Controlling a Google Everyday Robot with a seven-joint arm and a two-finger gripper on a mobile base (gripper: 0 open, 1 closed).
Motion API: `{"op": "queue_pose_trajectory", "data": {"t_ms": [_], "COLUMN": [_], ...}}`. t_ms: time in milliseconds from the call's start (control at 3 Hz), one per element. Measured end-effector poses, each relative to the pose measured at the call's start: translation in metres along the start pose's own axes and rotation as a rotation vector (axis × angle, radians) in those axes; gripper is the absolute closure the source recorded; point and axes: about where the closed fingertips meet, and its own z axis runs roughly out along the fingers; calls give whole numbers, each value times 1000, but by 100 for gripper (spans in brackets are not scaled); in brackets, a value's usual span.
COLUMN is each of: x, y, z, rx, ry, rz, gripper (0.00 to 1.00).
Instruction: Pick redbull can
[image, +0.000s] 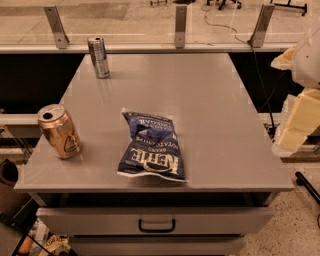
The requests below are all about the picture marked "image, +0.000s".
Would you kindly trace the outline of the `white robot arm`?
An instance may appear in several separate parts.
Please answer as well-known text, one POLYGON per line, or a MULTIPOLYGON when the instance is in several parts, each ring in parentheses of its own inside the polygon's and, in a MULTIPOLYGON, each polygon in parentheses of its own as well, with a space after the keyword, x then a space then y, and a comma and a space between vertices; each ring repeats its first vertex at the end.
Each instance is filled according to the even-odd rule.
POLYGON ((290 70, 292 80, 303 87, 283 103, 272 152, 289 157, 320 126, 320 21, 315 22, 295 46, 276 57, 271 66, 290 70))

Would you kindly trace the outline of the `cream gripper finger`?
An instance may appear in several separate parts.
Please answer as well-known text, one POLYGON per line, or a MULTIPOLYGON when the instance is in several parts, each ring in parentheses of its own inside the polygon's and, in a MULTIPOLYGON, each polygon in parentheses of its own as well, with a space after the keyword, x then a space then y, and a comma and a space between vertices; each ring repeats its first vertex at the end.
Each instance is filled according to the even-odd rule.
POLYGON ((288 95, 276 129, 272 152, 289 157, 320 126, 320 90, 305 88, 297 96, 288 95))
POLYGON ((289 47, 286 51, 273 59, 271 66, 279 70, 291 70, 294 51, 295 46, 289 47))

